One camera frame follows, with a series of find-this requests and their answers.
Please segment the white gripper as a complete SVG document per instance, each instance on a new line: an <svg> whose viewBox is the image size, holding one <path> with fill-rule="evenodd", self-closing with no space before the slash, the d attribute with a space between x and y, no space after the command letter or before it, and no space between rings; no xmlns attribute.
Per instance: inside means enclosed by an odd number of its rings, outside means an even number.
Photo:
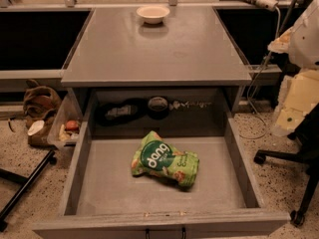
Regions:
<svg viewBox="0 0 319 239"><path fill-rule="evenodd" d="M286 30L271 41L268 50L277 54L288 53L291 33L291 30ZM279 90L271 133L276 136L286 136L293 132L318 104L318 71L302 69L294 77L285 76Z"/></svg>

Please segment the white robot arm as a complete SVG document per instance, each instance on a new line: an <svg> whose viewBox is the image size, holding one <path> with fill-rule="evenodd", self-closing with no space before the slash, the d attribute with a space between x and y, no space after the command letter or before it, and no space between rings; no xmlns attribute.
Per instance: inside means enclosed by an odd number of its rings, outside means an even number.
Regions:
<svg viewBox="0 0 319 239"><path fill-rule="evenodd" d="M319 0L313 0L294 25L268 45L274 53L286 53L300 72L285 77L279 91L271 132L293 132L319 104Z"/></svg>

